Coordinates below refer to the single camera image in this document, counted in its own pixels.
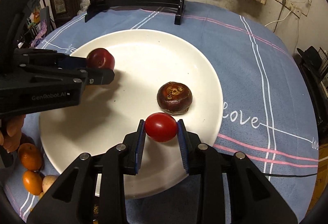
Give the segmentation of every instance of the plate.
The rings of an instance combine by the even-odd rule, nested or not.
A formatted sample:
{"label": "plate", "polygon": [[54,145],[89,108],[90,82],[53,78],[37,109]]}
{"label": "plate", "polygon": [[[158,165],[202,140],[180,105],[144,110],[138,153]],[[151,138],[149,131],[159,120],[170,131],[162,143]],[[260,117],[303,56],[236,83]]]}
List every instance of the plate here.
{"label": "plate", "polygon": [[[223,115],[218,76],[207,58],[192,44],[155,30],[126,30],[96,38],[72,56],[86,57],[106,48],[115,57],[115,78],[107,86],[87,86],[81,104],[40,114],[41,141],[55,169],[62,173],[81,153],[105,153],[137,130],[139,121],[160,112],[157,91],[170,81],[186,84],[193,102],[183,119],[186,129],[213,145]],[[186,177],[175,137],[157,143],[146,137],[137,176],[124,176],[125,197],[154,195]],[[96,195],[99,195],[100,177]]]}

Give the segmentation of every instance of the red cherry tomato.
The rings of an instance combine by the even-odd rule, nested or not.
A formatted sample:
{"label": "red cherry tomato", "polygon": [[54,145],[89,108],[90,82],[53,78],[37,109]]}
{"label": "red cherry tomato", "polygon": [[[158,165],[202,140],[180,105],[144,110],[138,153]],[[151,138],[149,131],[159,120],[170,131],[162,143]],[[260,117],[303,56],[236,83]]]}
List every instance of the red cherry tomato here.
{"label": "red cherry tomato", "polygon": [[87,68],[111,69],[115,66],[115,59],[112,54],[104,48],[96,48],[87,56]]}
{"label": "red cherry tomato", "polygon": [[178,132],[175,119],[163,112],[151,114],[145,121],[146,134],[157,142],[170,141]]}

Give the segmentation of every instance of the table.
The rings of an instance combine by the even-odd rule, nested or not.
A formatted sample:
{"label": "table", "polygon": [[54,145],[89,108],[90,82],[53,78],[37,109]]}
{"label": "table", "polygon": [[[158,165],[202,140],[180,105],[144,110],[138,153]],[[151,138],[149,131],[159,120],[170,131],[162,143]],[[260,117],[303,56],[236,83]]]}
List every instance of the table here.
{"label": "table", "polygon": [[[158,8],[109,10],[87,23],[85,14],[49,34],[38,46],[72,53],[88,41],[126,29],[154,29],[183,38],[211,62],[220,79],[224,111],[214,147],[245,152],[265,173],[301,221],[310,203],[318,168],[318,133],[306,85],[283,42],[261,24],[207,4],[187,2],[180,26]],[[41,148],[38,114],[26,117],[23,132]],[[58,174],[45,158],[41,173]],[[4,190],[26,220],[38,197],[22,186],[25,169],[16,160]],[[227,223],[231,222],[224,176]],[[158,195],[126,201],[131,224],[195,222],[199,178],[188,177]]]}

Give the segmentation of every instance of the metal bolt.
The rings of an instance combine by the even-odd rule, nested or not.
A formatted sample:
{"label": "metal bolt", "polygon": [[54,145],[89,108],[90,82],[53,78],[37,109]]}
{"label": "metal bolt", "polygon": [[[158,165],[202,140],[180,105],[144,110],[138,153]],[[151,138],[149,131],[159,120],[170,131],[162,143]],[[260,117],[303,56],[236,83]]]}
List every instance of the metal bolt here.
{"label": "metal bolt", "polygon": [[88,153],[82,153],[81,155],[80,155],[80,159],[81,160],[87,160],[88,158],[89,158],[89,154]]}
{"label": "metal bolt", "polygon": [[79,78],[74,78],[74,79],[73,79],[73,82],[74,82],[74,83],[82,83],[82,80],[79,79]]}
{"label": "metal bolt", "polygon": [[199,145],[198,145],[198,148],[199,148],[200,150],[206,150],[206,149],[208,149],[208,145],[207,145],[207,144],[199,144]]}
{"label": "metal bolt", "polygon": [[116,146],[116,149],[118,151],[123,151],[123,150],[126,149],[126,145],[125,144],[119,144],[119,145]]}
{"label": "metal bolt", "polygon": [[237,152],[236,153],[236,158],[243,160],[245,158],[245,154],[243,152]]}

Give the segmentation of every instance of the human hand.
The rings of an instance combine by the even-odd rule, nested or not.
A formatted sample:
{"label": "human hand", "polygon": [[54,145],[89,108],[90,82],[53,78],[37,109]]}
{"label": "human hand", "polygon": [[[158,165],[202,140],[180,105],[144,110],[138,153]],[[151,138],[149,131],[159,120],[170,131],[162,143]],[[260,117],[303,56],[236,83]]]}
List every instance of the human hand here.
{"label": "human hand", "polygon": [[8,153],[14,152],[19,147],[25,117],[26,115],[20,115],[11,118],[7,123],[6,135],[3,135],[0,131],[0,145]]}

